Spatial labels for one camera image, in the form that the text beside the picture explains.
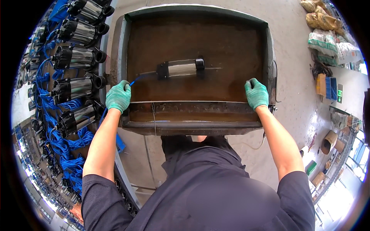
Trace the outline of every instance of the gloved hand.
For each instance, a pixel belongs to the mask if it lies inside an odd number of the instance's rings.
[[[245,85],[245,95],[247,96],[248,104],[256,110],[256,107],[260,105],[269,104],[269,94],[267,93],[267,89],[265,85],[258,82],[256,78],[252,78],[248,80]]]
[[[105,105],[108,110],[116,108],[123,113],[128,108],[131,100],[131,87],[130,83],[122,80],[119,84],[113,86],[107,93]]]

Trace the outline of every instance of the brown box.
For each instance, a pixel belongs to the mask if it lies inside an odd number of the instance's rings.
[[[348,116],[347,126],[352,126],[352,116]]]
[[[341,140],[337,140],[337,142],[334,145],[334,148],[337,151],[339,151],[340,153],[342,153],[343,152],[343,149],[344,149],[344,146],[345,146],[345,143],[343,143]]]
[[[319,74],[316,78],[316,94],[326,96],[325,74]]]
[[[346,134],[347,136],[349,136],[349,134],[351,133],[351,131],[349,130],[349,127],[345,127],[343,129],[341,129],[341,131]]]
[[[337,142],[337,139],[338,134],[335,133],[333,130],[330,130],[326,137],[323,139],[323,142],[321,144],[321,151],[326,155],[329,154],[330,150]]]
[[[324,177],[325,177],[325,174],[324,174],[323,172],[319,172],[319,173],[316,175],[316,177],[311,181],[311,183],[312,183],[315,187],[317,187],[317,186],[320,184],[320,182],[324,179]]]

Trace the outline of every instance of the sack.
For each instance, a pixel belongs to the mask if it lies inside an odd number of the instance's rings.
[[[335,33],[332,30],[321,30],[321,29],[316,28],[313,30],[313,32],[318,33],[318,34],[331,35],[333,36],[333,38],[335,38]]]
[[[344,35],[342,23],[338,19],[322,13],[306,14],[307,25],[311,28],[333,30],[337,34]]]
[[[322,2],[322,0],[312,0],[316,6],[320,6],[329,16],[332,16],[330,11],[326,8],[325,4]]]
[[[317,59],[323,64],[327,64],[327,65],[334,66],[334,67],[338,66],[337,59],[335,56],[326,55],[320,51],[317,54]]]
[[[308,12],[308,13],[312,13],[312,12],[315,12],[316,10],[316,4],[311,1],[311,0],[308,0],[308,1],[302,1],[301,2],[301,5],[303,6],[303,8]]]
[[[343,36],[340,36],[337,34],[337,43],[346,43],[347,41],[343,38]]]
[[[356,41],[353,39],[353,37],[351,36],[350,33],[348,32],[345,32],[343,37],[346,39],[346,41],[352,45],[354,45],[355,47],[358,47]]]
[[[316,6],[315,13],[322,13],[328,15],[321,6]]]
[[[361,51],[358,47],[350,43],[337,43],[337,64],[347,62],[357,62],[363,59]]]
[[[308,35],[308,47],[316,49],[321,53],[335,56],[338,53],[335,46],[336,39],[333,35],[324,35],[312,32]]]

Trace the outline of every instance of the white bag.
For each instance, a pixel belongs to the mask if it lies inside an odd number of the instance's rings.
[[[360,49],[350,43],[337,43],[336,47],[338,50],[337,64],[357,62],[363,59]]]
[[[338,53],[336,37],[330,34],[318,34],[312,32],[308,35],[308,47],[316,49],[326,55],[335,56]]]
[[[335,56],[326,55],[326,54],[321,53],[320,51],[317,54],[317,59],[324,64],[328,64],[330,66],[335,66],[335,67],[338,66],[337,59]]]

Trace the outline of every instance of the exit sign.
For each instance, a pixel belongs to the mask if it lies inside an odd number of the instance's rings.
[[[338,103],[342,103],[342,100],[343,100],[343,85],[342,84],[338,84],[338,98],[337,98],[337,102]]]

